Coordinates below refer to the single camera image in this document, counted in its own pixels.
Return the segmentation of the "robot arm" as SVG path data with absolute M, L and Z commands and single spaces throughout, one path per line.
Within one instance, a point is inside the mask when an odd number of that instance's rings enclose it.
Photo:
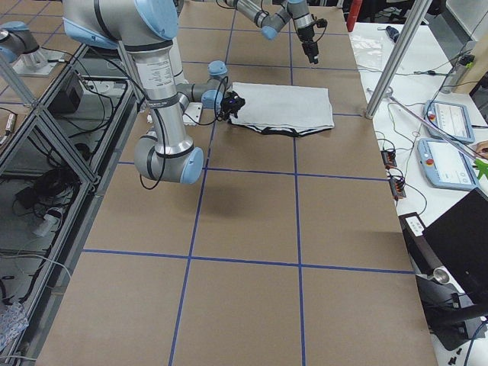
M 314 40 L 315 28 L 325 30 L 327 20 L 315 17 L 306 1 L 281 1 L 275 13 L 269 13 L 263 8 L 262 3 L 258 4 L 256 1 L 217 1 L 217 4 L 221 8 L 233 9 L 243 14 L 261 29 L 267 40 L 275 39 L 278 33 L 292 22 L 309 63 L 319 63 L 318 41 Z
M 204 154 L 187 135 L 183 113 L 191 101 L 220 110 L 229 88 L 225 63 L 210 63 L 204 84 L 175 81 L 170 56 L 178 14 L 172 1 L 64 1 L 63 22 L 72 39 L 112 50 L 121 44 L 134 61 L 153 123 L 136 145 L 138 172 L 154 181 L 195 183 Z

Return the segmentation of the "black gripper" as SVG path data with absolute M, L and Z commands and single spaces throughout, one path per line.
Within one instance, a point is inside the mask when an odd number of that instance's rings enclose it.
M 313 25 L 308 25 L 306 27 L 299 27 L 297 29 L 297 35 L 301 42 L 303 51 L 305 52 L 309 60 L 309 63 L 318 64 L 319 51 L 315 47 L 315 42 L 313 41 L 313 37 L 315 36 Z

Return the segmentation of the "person's hand on pendant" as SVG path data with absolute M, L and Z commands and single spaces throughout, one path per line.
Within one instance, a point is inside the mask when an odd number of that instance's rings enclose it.
M 477 145 L 476 145 L 476 149 L 475 149 L 476 153 L 478 155 L 480 155 L 482 158 L 484 159 L 488 159 L 488 141 L 485 140 L 485 141 L 482 141 L 482 142 L 479 142 Z

